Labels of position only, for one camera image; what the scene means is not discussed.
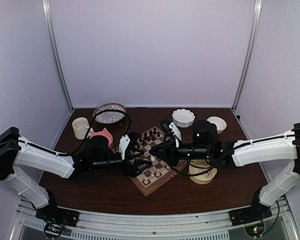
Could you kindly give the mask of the cream cat ear bowl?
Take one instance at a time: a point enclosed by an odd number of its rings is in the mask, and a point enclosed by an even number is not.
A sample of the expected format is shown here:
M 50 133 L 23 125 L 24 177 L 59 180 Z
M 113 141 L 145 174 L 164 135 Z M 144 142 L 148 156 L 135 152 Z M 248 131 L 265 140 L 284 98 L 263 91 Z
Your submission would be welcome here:
M 196 184 L 206 185 L 209 184 L 217 174 L 217 169 L 213 168 L 212 170 L 202 174 L 206 170 L 208 170 L 211 165 L 205 160 L 191 160 L 188 167 L 188 174 L 200 174 L 196 176 L 190 176 L 189 178 Z

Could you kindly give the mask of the white pawn chess piece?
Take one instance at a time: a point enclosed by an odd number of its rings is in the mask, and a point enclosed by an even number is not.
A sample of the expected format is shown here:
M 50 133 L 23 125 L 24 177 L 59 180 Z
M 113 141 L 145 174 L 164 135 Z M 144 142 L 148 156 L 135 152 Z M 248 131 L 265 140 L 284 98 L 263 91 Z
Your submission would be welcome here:
M 161 171 L 160 171 L 160 169 L 159 169 L 159 168 L 157 168 L 157 169 L 156 169 L 156 173 L 155 173 L 155 174 L 156 174 L 156 176 L 157 176 L 157 177 L 160 177 L 160 175 L 161 175 Z
M 154 162 L 154 161 L 156 160 L 156 158 L 151 154 L 151 155 L 150 155 L 150 160 L 151 160 L 152 162 Z

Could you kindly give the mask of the wooden chess board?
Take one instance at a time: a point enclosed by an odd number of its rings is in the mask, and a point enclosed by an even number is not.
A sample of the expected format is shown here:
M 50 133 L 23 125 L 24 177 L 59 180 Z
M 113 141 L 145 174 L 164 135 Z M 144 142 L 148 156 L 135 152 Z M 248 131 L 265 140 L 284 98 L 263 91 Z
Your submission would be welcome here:
M 152 127 L 139 134 L 130 132 L 123 136 L 114 152 L 120 153 L 123 159 L 128 157 L 131 164 L 134 161 L 151 161 L 149 150 L 162 142 L 164 142 L 164 132 L 157 127 Z M 158 158 L 151 162 L 152 166 L 146 168 L 139 176 L 128 176 L 144 196 L 150 195 L 177 174 L 167 163 Z M 160 177 L 156 176 L 157 169 L 160 169 Z M 150 180 L 151 174 L 155 176 L 153 182 Z M 145 177 L 149 180 L 148 185 L 143 184 Z

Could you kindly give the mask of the aluminium frame post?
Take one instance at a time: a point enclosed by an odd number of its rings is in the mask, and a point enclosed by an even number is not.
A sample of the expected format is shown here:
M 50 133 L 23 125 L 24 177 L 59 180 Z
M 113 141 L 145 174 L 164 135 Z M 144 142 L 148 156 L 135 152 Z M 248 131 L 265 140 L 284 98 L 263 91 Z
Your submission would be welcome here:
M 64 96 L 64 99 L 67 104 L 67 108 L 69 109 L 70 112 L 74 110 L 69 90 L 66 84 L 62 64 L 61 64 L 61 59 L 58 51 L 58 46 L 57 46 L 57 41 L 56 41 L 56 36 L 55 36 L 55 31 L 54 31 L 54 24 L 53 24 L 53 17 L 52 17 L 52 12 L 51 12 L 51 4 L 49 0 L 43 0 L 42 1 L 42 6 L 43 6 L 43 14 L 45 17 L 45 22 L 47 26 L 47 31 L 49 35 L 49 41 L 50 41 L 50 46 L 52 50 L 52 55 L 53 55 L 53 61 L 54 61 L 54 66 L 57 74 L 58 81 L 60 83 L 61 91 Z
M 254 7 L 253 7 L 253 15 L 252 15 L 252 20 L 251 20 L 251 26 L 250 26 L 250 33 L 249 33 L 249 38 L 248 38 L 248 44 L 247 44 L 247 49 L 243 61 L 243 66 L 239 78 L 239 83 L 238 87 L 236 90 L 236 94 L 234 97 L 234 101 L 232 104 L 232 111 L 237 112 L 240 99 L 244 90 L 244 86 L 249 74 L 249 69 L 251 66 L 252 58 L 253 58 L 253 52 L 254 48 L 257 42 L 258 38 L 258 33 L 260 29 L 260 22 L 261 22 L 261 17 L 262 17 L 262 7 L 263 7 L 263 1 L 262 0 L 255 0 L 254 1 Z

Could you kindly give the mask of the white scalloped bowl black rim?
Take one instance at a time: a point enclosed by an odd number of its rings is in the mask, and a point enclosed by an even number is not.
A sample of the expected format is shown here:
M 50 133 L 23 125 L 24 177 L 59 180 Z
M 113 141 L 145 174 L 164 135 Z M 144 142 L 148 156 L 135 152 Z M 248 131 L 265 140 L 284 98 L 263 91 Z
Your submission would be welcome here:
M 171 116 L 174 124 L 180 128 L 188 128 L 195 121 L 195 114 L 185 108 L 174 110 Z

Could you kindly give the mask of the pink cat ear bowl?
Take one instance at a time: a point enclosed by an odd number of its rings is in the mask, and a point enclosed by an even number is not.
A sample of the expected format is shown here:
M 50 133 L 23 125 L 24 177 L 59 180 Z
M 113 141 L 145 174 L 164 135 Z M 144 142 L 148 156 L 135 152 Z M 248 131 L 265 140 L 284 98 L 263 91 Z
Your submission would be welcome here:
M 112 136 L 112 134 L 108 131 L 107 128 L 104 127 L 103 130 L 97 131 L 97 132 L 93 131 L 93 132 L 91 133 L 91 135 L 90 135 L 90 138 L 93 138 L 93 137 L 95 137 L 95 136 L 102 136 L 102 137 L 105 137 L 105 138 L 108 140 L 108 147 L 109 147 L 110 149 L 113 148 L 113 136 Z

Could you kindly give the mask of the plain white round bowl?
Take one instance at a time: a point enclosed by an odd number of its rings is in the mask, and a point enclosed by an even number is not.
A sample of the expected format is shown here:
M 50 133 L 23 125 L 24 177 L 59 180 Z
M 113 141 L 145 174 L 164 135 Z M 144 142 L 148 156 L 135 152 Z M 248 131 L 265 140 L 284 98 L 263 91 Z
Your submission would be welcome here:
M 217 134 L 220 135 L 224 132 L 224 130 L 227 128 L 227 122 L 218 116 L 210 116 L 207 118 L 207 121 L 211 124 L 216 125 Z

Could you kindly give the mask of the aluminium front rail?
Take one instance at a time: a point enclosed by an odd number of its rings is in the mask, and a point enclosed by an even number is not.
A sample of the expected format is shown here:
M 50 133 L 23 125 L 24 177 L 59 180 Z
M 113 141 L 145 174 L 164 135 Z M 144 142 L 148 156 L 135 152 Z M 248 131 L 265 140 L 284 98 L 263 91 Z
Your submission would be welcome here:
M 75 227 L 66 230 L 56 240 L 300 240 L 295 220 L 285 197 L 278 207 L 271 207 L 272 216 L 263 222 L 234 226 L 229 211 L 170 215 L 125 215 L 84 211 L 79 212 Z M 266 235 L 248 235 L 252 225 L 264 224 Z M 45 222 L 36 218 L 36 211 L 28 200 L 21 199 L 12 220 L 8 240 L 49 240 L 44 234 Z

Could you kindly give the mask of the patterned ceramic plate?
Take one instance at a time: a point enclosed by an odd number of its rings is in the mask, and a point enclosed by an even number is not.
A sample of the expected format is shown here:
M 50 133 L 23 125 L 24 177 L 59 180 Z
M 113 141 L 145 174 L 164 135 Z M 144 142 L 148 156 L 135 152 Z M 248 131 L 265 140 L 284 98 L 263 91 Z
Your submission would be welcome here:
M 126 108 L 119 103 L 111 103 L 111 110 L 118 110 L 121 112 L 126 112 Z M 113 124 L 113 123 L 120 121 L 125 116 L 123 113 L 116 112 L 116 111 L 110 111 L 110 112 L 101 113 L 100 115 L 95 117 L 95 115 L 98 112 L 99 111 L 96 108 L 92 114 L 92 117 L 94 118 L 94 120 L 96 122 L 101 123 L 101 124 Z

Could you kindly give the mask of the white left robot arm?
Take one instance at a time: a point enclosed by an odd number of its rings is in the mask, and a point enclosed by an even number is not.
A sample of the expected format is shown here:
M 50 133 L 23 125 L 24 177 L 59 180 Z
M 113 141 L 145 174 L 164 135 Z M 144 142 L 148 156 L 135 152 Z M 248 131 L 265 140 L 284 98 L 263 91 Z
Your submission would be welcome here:
M 104 133 L 94 132 L 84 141 L 84 148 L 79 154 L 71 154 L 34 144 L 21 136 L 18 128 L 10 127 L 0 135 L 0 181 L 27 198 L 51 222 L 57 222 L 62 218 L 62 211 L 57 207 L 53 193 L 35 183 L 20 166 L 71 180 L 91 172 L 109 172 L 113 169 L 121 169 L 131 178 L 137 177 L 152 162 L 126 155 L 126 151 L 132 149 L 136 135 L 136 132 L 131 132 L 122 136 L 118 152 L 113 152 Z

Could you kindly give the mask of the white ribbed mug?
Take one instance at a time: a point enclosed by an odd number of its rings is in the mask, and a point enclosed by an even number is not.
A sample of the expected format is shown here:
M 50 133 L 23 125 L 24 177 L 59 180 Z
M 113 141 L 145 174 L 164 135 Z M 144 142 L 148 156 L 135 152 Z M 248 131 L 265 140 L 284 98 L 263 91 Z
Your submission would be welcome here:
M 74 136 L 78 140 L 84 140 L 89 138 L 93 132 L 93 129 L 90 128 L 88 119 L 85 117 L 78 117 L 72 122 L 72 129 Z

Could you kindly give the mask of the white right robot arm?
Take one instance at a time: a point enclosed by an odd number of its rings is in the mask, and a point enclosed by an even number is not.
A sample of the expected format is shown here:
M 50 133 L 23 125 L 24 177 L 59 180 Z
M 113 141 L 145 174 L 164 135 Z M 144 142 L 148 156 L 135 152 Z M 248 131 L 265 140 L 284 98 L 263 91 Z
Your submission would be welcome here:
M 160 122 L 163 142 L 149 153 L 166 162 L 171 168 L 181 160 L 206 160 L 209 170 L 235 169 L 245 165 L 289 160 L 287 167 L 268 185 L 253 196 L 246 210 L 249 220 L 258 220 L 275 201 L 300 182 L 300 123 L 282 134 L 260 139 L 219 142 L 216 124 L 198 120 L 192 124 L 192 142 L 182 142 L 174 122 Z

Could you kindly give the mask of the aluminium frame post right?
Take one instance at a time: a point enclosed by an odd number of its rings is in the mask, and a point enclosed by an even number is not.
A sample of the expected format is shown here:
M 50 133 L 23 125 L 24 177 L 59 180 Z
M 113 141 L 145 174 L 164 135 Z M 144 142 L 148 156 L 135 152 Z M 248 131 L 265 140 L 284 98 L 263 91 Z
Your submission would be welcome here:
M 253 58 L 253 52 L 254 48 L 257 42 L 258 38 L 258 33 L 260 29 L 260 22 L 261 22 L 261 17 L 262 17 L 262 7 L 263 7 L 263 1 L 262 0 L 255 0 L 254 1 L 254 7 L 253 7 L 253 15 L 252 15 L 252 20 L 251 20 L 251 26 L 250 26 L 250 33 L 249 33 L 249 38 L 248 38 L 248 44 L 247 44 L 247 49 L 243 61 L 243 66 L 239 78 L 239 83 L 238 87 L 236 90 L 236 94 L 234 97 L 234 101 L 232 104 L 232 111 L 237 112 L 240 99 L 244 90 L 244 86 L 249 74 L 249 69 L 251 66 L 252 58 Z

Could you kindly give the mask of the clear drinking glass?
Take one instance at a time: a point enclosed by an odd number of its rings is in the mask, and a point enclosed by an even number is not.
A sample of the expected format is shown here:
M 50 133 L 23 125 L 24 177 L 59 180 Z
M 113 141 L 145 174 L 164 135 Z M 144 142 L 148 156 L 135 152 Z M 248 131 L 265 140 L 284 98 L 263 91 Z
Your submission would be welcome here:
M 99 112 L 110 110 L 111 109 L 111 103 L 109 101 L 103 100 L 97 103 L 96 106 L 97 110 Z

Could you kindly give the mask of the aluminium frame post left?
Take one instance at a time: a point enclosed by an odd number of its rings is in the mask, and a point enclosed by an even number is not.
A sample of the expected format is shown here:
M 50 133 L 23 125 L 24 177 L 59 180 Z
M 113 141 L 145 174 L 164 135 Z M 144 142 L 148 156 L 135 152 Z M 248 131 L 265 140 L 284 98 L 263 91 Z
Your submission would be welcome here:
M 51 12 L 51 4 L 49 0 L 43 0 L 42 1 L 42 6 L 43 6 L 43 14 L 45 17 L 45 22 L 47 26 L 47 31 L 49 35 L 49 41 L 50 41 L 50 46 L 52 50 L 52 55 L 53 55 L 53 61 L 54 61 L 54 66 L 57 74 L 58 81 L 60 83 L 61 91 L 64 96 L 64 99 L 67 104 L 67 108 L 69 109 L 70 112 L 74 110 L 69 90 L 66 84 L 62 64 L 61 64 L 61 59 L 58 51 L 58 46 L 57 46 L 57 41 L 56 41 L 56 36 L 55 36 L 55 31 L 54 31 L 54 24 L 53 24 L 53 17 L 52 17 L 52 12 Z

